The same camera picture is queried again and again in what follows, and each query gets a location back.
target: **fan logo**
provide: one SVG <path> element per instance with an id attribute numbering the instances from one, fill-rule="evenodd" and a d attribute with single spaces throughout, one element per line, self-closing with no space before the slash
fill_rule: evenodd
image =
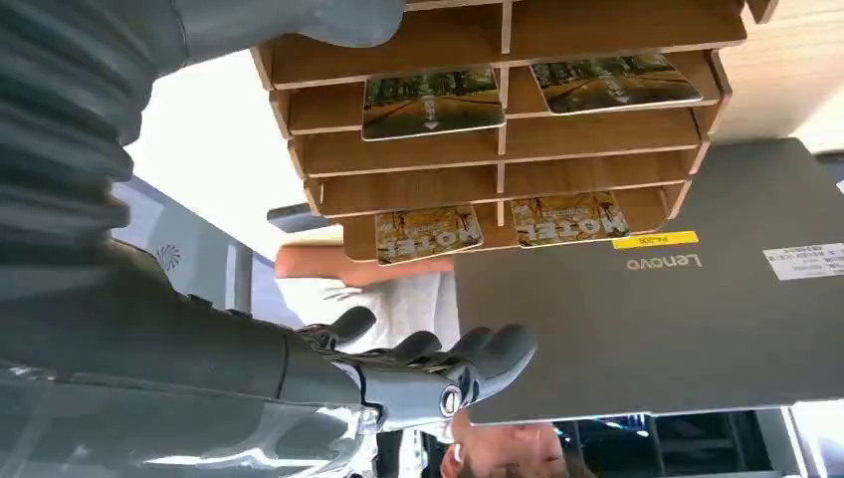
<path id="1" fill-rule="evenodd" d="M 158 261 L 158 264 L 165 272 L 175 269 L 179 265 L 179 262 L 181 262 L 181 259 L 182 255 L 179 248 L 172 244 L 161 246 L 155 251 L 155 260 Z"/>
<path id="2" fill-rule="evenodd" d="M 701 258 L 697 254 L 687 254 L 680 256 L 666 256 L 666 257 L 652 257 L 650 259 L 630 259 L 627 261 L 627 269 L 631 271 L 641 271 L 644 269 L 665 269 L 672 267 L 685 267 L 688 265 L 697 265 L 704 267 L 701 264 Z"/>

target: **white label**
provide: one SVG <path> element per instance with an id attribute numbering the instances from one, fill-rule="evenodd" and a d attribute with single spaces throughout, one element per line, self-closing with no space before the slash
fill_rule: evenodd
<path id="1" fill-rule="evenodd" d="M 780 281 L 844 276 L 844 244 L 762 251 Z"/>

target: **wooden organizer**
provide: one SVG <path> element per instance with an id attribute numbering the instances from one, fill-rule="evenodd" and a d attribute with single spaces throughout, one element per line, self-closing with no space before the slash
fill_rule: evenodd
<path id="1" fill-rule="evenodd" d="M 769 0 L 752 2 L 769 18 Z M 343 225 L 347 255 L 375 259 L 372 214 L 476 204 L 485 242 L 518 246 L 508 201 L 613 191 L 634 233 L 679 212 L 732 94 L 719 49 L 746 33 L 737 0 L 408 0 L 395 36 L 348 49 L 283 35 L 253 49 L 312 210 Z M 529 66 L 665 53 L 692 104 L 554 117 Z M 372 76 L 490 64 L 507 124 L 365 142 Z"/>

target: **laptop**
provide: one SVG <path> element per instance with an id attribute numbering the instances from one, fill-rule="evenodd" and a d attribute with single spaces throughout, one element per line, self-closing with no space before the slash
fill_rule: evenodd
<path id="1" fill-rule="evenodd" d="M 797 257 L 844 248 L 844 194 L 802 143 L 712 147 L 664 230 L 700 242 L 456 256 L 461 329 L 521 323 L 539 341 L 512 386 L 470 408 L 472 421 L 844 396 L 844 275 Z"/>

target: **robotic arm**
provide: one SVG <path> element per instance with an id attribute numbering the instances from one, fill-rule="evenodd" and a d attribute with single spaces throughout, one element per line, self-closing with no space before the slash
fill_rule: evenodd
<path id="1" fill-rule="evenodd" d="M 176 293 L 111 240 L 152 83 L 282 33 L 386 41 L 403 0 L 0 0 L 0 476 L 342 473 L 361 436 L 511 383 L 534 340 L 478 330 L 337 352 Z"/>

